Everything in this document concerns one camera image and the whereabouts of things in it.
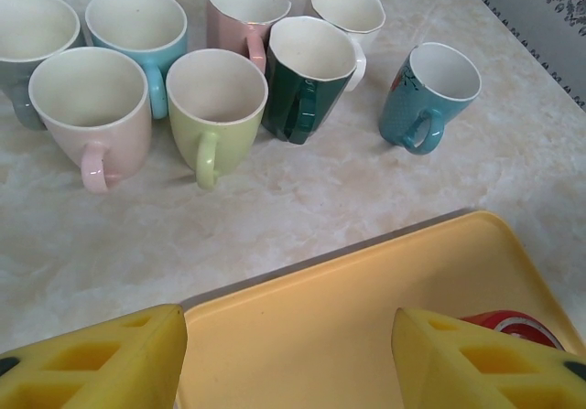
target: gray mug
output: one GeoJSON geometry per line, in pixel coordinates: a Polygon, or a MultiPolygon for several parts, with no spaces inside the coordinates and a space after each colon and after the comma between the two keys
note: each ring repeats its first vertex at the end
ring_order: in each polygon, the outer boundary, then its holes
{"type": "Polygon", "coordinates": [[[0,0],[0,11],[0,90],[21,124],[46,130],[28,98],[28,80],[51,55],[85,46],[80,19],[62,0],[0,0]]]}

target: pink mug handle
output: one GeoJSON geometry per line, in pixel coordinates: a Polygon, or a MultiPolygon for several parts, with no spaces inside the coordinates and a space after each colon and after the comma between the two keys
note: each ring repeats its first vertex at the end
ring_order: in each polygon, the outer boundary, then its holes
{"type": "Polygon", "coordinates": [[[252,31],[246,36],[248,46],[248,58],[260,69],[263,74],[266,67],[265,43],[260,36],[252,31]]]}
{"type": "Polygon", "coordinates": [[[103,155],[108,148],[99,142],[90,142],[83,149],[81,157],[81,180],[83,186],[94,194],[108,192],[106,176],[103,172],[103,155]]]}

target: black tip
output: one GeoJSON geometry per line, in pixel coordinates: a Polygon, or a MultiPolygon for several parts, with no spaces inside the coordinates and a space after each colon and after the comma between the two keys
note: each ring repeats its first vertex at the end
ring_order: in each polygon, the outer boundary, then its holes
{"type": "Polygon", "coordinates": [[[565,361],[564,366],[586,382],[586,365],[578,361],[565,361]]]}
{"type": "Polygon", "coordinates": [[[20,360],[16,357],[4,357],[0,359],[0,376],[12,370],[18,363],[20,363],[20,360]]]}

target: dark green mug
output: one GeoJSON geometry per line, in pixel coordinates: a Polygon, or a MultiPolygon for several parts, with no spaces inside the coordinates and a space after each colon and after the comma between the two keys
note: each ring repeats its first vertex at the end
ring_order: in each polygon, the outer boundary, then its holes
{"type": "Polygon", "coordinates": [[[266,55],[263,126],[304,144],[326,120],[356,69],[354,43],[324,20],[301,16],[273,25],[266,55]]]}

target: beige countertop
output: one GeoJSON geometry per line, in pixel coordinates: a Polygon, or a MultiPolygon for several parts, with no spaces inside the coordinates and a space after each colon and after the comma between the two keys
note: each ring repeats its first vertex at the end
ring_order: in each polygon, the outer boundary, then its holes
{"type": "MultiPolygon", "coordinates": [[[[203,48],[205,0],[179,1],[190,47],[203,48]]],[[[463,207],[509,222],[585,335],[586,114],[481,0],[382,1],[361,85],[304,146],[261,129],[213,192],[198,189],[164,121],[136,176],[89,194],[49,134],[19,126],[1,97],[0,352],[463,207]],[[433,40],[472,59],[483,91],[433,154],[412,156],[376,123],[409,50],[433,40]]]]}

